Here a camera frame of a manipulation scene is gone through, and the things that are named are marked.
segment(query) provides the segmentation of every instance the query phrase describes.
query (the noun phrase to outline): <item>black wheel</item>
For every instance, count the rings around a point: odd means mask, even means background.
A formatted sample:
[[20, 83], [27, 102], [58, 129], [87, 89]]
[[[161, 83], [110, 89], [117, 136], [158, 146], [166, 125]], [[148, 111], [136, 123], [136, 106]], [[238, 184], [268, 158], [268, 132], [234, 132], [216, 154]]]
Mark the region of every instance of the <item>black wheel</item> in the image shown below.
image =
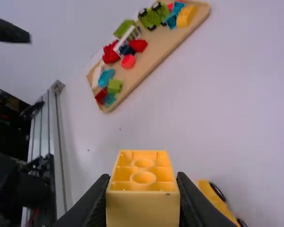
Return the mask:
[[240, 225], [240, 227], [248, 227], [248, 226], [246, 225], [246, 223], [245, 223], [242, 219], [240, 219], [240, 218], [237, 218], [237, 222], [238, 222], [238, 224]]
[[153, 30], [155, 30], [156, 28], [157, 28], [156, 25], [153, 25], [153, 26], [151, 26], [151, 27], [147, 27], [147, 29], [150, 30], [150, 31], [153, 31]]
[[226, 197], [223, 195], [221, 190], [212, 182], [209, 182], [209, 185], [211, 188], [214, 190], [214, 192], [219, 196], [219, 198], [223, 201], [226, 202]]
[[153, 11], [157, 11], [158, 9], [160, 9], [162, 6], [161, 6], [161, 2], [157, 1], [155, 3], [153, 3], [153, 5], [151, 6], [151, 9]]
[[144, 17], [147, 15], [147, 9], [146, 8], [143, 8], [139, 11], [139, 15], [140, 17]]

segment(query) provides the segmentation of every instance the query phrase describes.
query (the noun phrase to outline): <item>wooden board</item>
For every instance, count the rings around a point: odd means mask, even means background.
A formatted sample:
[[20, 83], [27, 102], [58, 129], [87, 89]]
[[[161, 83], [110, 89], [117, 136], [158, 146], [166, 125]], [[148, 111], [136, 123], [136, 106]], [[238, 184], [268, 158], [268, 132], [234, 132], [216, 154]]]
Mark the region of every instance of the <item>wooden board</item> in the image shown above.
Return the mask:
[[[167, 4], [173, 2], [170, 0], [161, 1]], [[103, 67], [105, 70], [115, 69], [114, 79], [123, 81], [123, 89], [116, 95], [116, 101], [109, 108], [99, 105], [101, 111], [108, 113], [114, 110], [121, 101], [162, 62], [163, 59], [165, 59], [207, 18], [210, 13], [211, 7], [208, 3], [190, 0], [185, 0], [183, 2], [186, 5], [194, 4], [198, 6], [198, 11], [188, 27], [170, 30], [168, 26], [159, 26], [154, 31], [149, 31], [138, 21], [137, 26], [141, 27], [141, 39], [146, 40], [148, 46], [143, 53], [135, 54], [135, 66], [130, 70], [125, 70], [121, 67], [121, 61], [118, 61]], [[101, 61], [102, 60], [99, 60], [87, 75], [91, 87], [94, 70], [100, 65]], [[92, 89], [94, 95], [100, 90], [101, 88], [99, 87]]]

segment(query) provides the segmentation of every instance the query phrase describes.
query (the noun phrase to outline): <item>toy vehicle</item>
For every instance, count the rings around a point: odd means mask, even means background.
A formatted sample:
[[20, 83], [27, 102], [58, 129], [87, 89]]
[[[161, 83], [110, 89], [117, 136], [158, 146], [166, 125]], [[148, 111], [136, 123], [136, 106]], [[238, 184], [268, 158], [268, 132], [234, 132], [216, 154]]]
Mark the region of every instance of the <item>toy vehicle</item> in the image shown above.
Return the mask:
[[161, 24], [165, 26], [165, 18], [170, 14], [167, 5], [158, 1], [153, 3], [151, 9], [159, 15], [159, 17], [161, 18]]
[[198, 180], [194, 182], [203, 195], [218, 209], [224, 216], [232, 221], [237, 227], [247, 227], [245, 222], [237, 219], [229, 210], [226, 204], [226, 198], [221, 190], [212, 182], [207, 180]]
[[139, 11], [138, 19], [146, 29], [152, 31], [160, 24], [165, 26], [166, 23], [164, 20], [169, 14], [170, 11], [167, 5], [158, 1], [155, 2], [150, 9], [141, 9]]

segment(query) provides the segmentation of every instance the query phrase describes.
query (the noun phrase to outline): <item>lime green lego brick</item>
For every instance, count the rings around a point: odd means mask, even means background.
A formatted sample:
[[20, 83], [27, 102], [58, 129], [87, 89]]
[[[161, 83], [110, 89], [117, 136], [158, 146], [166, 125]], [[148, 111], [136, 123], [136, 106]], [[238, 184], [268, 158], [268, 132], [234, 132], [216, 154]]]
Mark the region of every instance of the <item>lime green lego brick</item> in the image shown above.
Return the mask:
[[138, 16], [138, 19], [143, 25], [143, 27], [148, 28], [154, 25], [158, 26], [161, 24], [161, 18], [156, 12], [152, 11], [152, 9], [146, 9], [146, 11], [147, 14], [145, 16]]
[[107, 90], [110, 94], [119, 93], [122, 90], [123, 82], [118, 79], [111, 79], [108, 83]]
[[134, 20], [125, 20], [114, 32], [114, 36], [118, 39], [121, 39], [131, 25], [136, 26], [136, 22]]
[[152, 9], [147, 9], [147, 17], [150, 21], [153, 22], [154, 25], [160, 25], [161, 24], [161, 18], [156, 14], [156, 12], [152, 11]]
[[161, 18], [161, 21], [163, 22], [164, 19], [170, 14], [170, 11], [167, 7], [167, 5], [163, 2], [161, 2], [161, 7], [156, 11], [158, 16]]

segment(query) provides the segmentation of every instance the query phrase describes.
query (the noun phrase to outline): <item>yellow lego brick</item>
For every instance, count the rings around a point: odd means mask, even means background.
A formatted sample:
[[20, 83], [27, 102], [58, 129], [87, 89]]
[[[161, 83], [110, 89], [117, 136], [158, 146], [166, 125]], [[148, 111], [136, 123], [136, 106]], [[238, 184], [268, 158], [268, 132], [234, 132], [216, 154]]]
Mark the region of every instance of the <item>yellow lego brick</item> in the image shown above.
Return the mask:
[[177, 17], [177, 27], [187, 27], [198, 10], [197, 6], [183, 7]]
[[120, 150], [106, 190], [107, 227], [178, 227], [180, 192], [164, 150]]

